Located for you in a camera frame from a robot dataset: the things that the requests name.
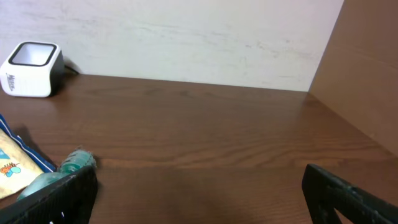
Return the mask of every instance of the plastic bottle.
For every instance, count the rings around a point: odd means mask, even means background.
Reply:
[[[95,160],[91,153],[78,149],[69,154],[67,159],[62,162],[57,172],[43,173],[36,177],[36,179],[18,196],[17,201],[75,172],[83,166],[95,166]]]

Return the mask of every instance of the desk surface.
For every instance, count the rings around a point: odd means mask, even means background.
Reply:
[[[306,93],[81,75],[0,104],[56,165],[98,157],[91,223],[309,223],[310,162],[398,204],[398,160]]]

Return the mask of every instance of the snack bag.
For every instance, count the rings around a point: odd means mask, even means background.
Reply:
[[[43,171],[54,170],[53,165],[11,132],[0,115],[0,198],[28,186]]]

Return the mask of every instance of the wood grain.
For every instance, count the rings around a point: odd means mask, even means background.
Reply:
[[[310,93],[398,154],[398,2],[345,1]]]
[[[306,93],[81,75],[0,102],[57,165],[80,144],[97,156],[92,223],[308,223],[309,162],[398,203],[397,159]]]

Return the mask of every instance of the black cable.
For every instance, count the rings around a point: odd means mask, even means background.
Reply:
[[[72,68],[71,66],[65,65],[65,68],[72,71],[73,73],[76,73],[76,75],[79,75],[80,73],[78,71],[76,71],[74,68]]]

